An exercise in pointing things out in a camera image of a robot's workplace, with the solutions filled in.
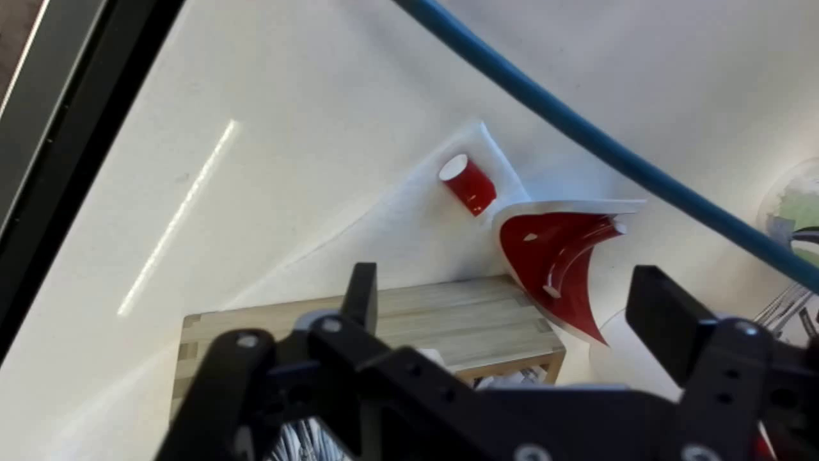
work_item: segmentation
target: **screw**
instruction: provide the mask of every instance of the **screw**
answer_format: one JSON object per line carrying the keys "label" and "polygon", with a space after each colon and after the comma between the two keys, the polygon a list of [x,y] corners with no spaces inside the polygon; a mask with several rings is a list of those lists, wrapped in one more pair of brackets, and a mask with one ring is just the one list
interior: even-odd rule
{"label": "screw", "polygon": [[758,333],[760,333],[760,328],[752,325],[752,323],[737,323],[737,328],[740,328],[745,336],[758,336]]}
{"label": "screw", "polygon": [[517,446],[514,461],[553,461],[553,456],[535,443]]}
{"label": "screw", "polygon": [[706,446],[688,443],[688,446],[683,446],[683,456],[681,458],[683,461],[719,461],[719,453],[714,453]]}
{"label": "screw", "polygon": [[256,336],[238,336],[235,346],[241,348],[256,348],[258,338]]}
{"label": "screw", "polygon": [[338,330],[343,330],[343,325],[340,325],[340,320],[338,320],[338,318],[325,318],[325,320],[322,320],[322,330],[328,330],[328,333],[338,333]]}

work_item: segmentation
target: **metal part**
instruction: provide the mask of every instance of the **metal part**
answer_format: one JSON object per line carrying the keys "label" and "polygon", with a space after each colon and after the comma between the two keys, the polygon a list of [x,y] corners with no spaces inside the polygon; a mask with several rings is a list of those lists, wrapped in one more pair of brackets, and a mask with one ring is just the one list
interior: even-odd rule
{"label": "metal part", "polygon": [[[658,312],[691,315],[678,315],[683,325],[704,318],[688,295],[668,289],[660,271],[650,282],[660,284],[632,289],[632,307],[655,300],[671,302],[653,305]],[[758,420],[783,458],[819,458],[811,353],[775,346],[763,328],[747,336],[742,323],[719,320],[704,346],[688,343],[696,356],[686,351],[691,374],[681,374],[681,402],[632,389],[473,392],[422,353],[392,351],[346,315],[322,318],[279,343],[235,330],[210,348],[159,458],[225,458],[243,425],[253,453],[271,453],[276,435],[307,417],[320,420],[351,458],[596,461],[617,453],[745,461]],[[261,343],[243,348],[246,336]]]}
{"label": "metal part", "polygon": [[325,318],[322,330],[338,333],[338,330],[343,330],[343,323],[338,318]]}
{"label": "metal part", "polygon": [[712,448],[688,443],[681,453],[683,461],[722,461]]}
{"label": "metal part", "polygon": [[256,348],[261,343],[261,338],[258,336],[238,336],[238,341],[235,341],[235,346],[241,346],[241,348]]}
{"label": "metal part", "polygon": [[312,330],[320,320],[325,320],[330,315],[338,315],[338,310],[310,310],[310,312],[297,318],[292,330]]}
{"label": "metal part", "polygon": [[660,269],[635,266],[627,323],[663,369],[686,387],[701,348],[717,328],[717,315]]}
{"label": "metal part", "polygon": [[553,461],[553,456],[535,443],[517,446],[514,461]]}
{"label": "metal part", "polygon": [[758,336],[760,333],[758,325],[745,323],[745,320],[737,320],[735,328],[742,330],[745,336]]}
{"label": "metal part", "polygon": [[376,264],[356,264],[348,295],[340,302],[340,315],[361,325],[369,333],[376,333],[379,315],[379,277]]}

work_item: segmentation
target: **wooden block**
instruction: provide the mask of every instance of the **wooden block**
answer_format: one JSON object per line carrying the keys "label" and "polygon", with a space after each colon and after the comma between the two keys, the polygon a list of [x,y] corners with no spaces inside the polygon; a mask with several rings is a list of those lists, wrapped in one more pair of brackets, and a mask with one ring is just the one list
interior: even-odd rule
{"label": "wooden block", "polygon": [[[340,297],[189,315],[182,325],[174,407],[207,346],[225,330],[264,328],[276,341],[297,318]],[[376,336],[389,346],[433,348],[463,382],[543,366],[558,376],[566,348],[540,310],[504,277],[379,292]]]}

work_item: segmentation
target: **red object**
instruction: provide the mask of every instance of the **red object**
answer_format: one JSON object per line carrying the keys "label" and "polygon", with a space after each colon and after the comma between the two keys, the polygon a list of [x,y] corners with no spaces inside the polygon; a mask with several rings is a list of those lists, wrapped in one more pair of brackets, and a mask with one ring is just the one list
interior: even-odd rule
{"label": "red object", "polygon": [[481,215],[497,197],[491,179],[466,154],[445,161],[438,177],[471,215]]}
{"label": "red object", "polygon": [[514,215],[499,231],[502,251],[522,289],[555,320],[601,341],[589,302],[596,243],[619,236],[609,215]]}
{"label": "red object", "polygon": [[758,443],[752,446],[752,461],[775,461],[773,446],[768,438],[760,433]]}

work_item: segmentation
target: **cable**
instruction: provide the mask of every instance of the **cable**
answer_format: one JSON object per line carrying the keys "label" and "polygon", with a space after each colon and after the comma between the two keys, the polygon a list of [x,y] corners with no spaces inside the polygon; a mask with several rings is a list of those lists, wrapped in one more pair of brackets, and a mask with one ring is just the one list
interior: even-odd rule
{"label": "cable", "polygon": [[453,13],[440,8],[435,0],[397,0],[420,26],[425,26],[433,36],[438,36],[445,46],[450,46],[461,59],[473,64],[481,74],[507,90],[525,108],[537,113],[553,128],[573,138],[589,154],[617,169],[619,174],[637,182],[642,190],[663,197],[668,205],[683,210],[694,220],[706,228],[722,233],[747,254],[763,259],[775,266],[793,282],[819,292],[819,269],[793,256],[788,248],[773,243],[765,233],[742,223],[732,213],[696,195],[663,169],[653,166],[627,146],[617,143],[612,136],[591,125],[576,110],[571,110],[563,100],[543,90],[532,77],[517,69],[509,59],[484,44],[473,31],[468,31]]}

